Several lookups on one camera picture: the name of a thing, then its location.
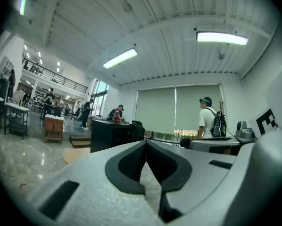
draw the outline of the roller blind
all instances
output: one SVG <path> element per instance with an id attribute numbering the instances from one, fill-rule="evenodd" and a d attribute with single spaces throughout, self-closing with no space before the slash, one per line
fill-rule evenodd
<path id="1" fill-rule="evenodd" d="M 145 130 L 173 134 L 174 88 L 139 91 L 135 120 Z"/>
<path id="2" fill-rule="evenodd" d="M 219 86 L 188 86 L 177 87 L 175 128 L 182 130 L 199 129 L 199 100 L 204 97 L 212 99 L 212 107 L 220 111 L 222 100 Z"/>

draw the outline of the ceiling light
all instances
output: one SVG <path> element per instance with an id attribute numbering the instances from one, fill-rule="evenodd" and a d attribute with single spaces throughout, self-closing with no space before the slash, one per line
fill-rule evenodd
<path id="1" fill-rule="evenodd" d="M 248 39 L 243 36 L 223 32 L 197 32 L 198 42 L 223 42 L 246 45 Z"/>
<path id="2" fill-rule="evenodd" d="M 113 59 L 111 59 L 110 61 L 106 62 L 103 67 L 105 67 L 106 69 L 109 69 L 110 67 L 114 66 L 114 65 L 117 65 L 118 63 L 120 62 L 123 62 L 129 58 L 132 58 L 134 56 L 137 55 L 137 51 L 133 48 Z"/>
<path id="3" fill-rule="evenodd" d="M 25 13 L 25 4 L 26 4 L 26 0 L 22 0 L 20 2 L 20 10 L 19 10 L 20 15 L 24 15 Z"/>

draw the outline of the black backpack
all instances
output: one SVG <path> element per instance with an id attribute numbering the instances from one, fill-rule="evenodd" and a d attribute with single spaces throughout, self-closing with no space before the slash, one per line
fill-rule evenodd
<path id="1" fill-rule="evenodd" d="M 216 114 L 210 110 L 213 115 L 215 115 L 215 120 L 213 121 L 213 126 L 211 131 L 211 134 L 213 137 L 225 137 L 226 136 L 226 121 L 225 121 L 225 115 L 221 111 L 218 111 Z"/>

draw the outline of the wooden cabinet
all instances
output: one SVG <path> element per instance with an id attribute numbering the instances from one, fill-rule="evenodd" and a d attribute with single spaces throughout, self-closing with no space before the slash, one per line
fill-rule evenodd
<path id="1" fill-rule="evenodd" d="M 63 143 L 63 127 L 64 121 L 61 117 L 51 116 L 45 118 L 45 138 L 46 140 L 61 141 Z"/>

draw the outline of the black railing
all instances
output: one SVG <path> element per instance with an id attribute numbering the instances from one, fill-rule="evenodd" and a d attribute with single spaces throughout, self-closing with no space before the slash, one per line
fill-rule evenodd
<path id="1" fill-rule="evenodd" d="M 24 55 L 23 55 L 22 66 L 23 66 L 23 69 L 26 69 L 26 70 L 28 70 L 32 73 L 35 73 L 35 74 L 37 74 L 37 75 L 39 75 L 43 78 L 49 79 L 49 80 L 51 80 L 55 83 L 64 85 L 68 88 L 80 91 L 82 93 L 85 93 L 86 90 L 88 89 L 88 87 L 86 87 L 82 84 L 79 84 L 75 81 L 69 80 L 66 77 L 63 77 L 63 76 L 61 76 L 57 73 L 54 73 L 53 71 L 48 70 L 48 69 L 42 67 L 41 65 L 36 64 L 36 63 L 26 59 Z"/>

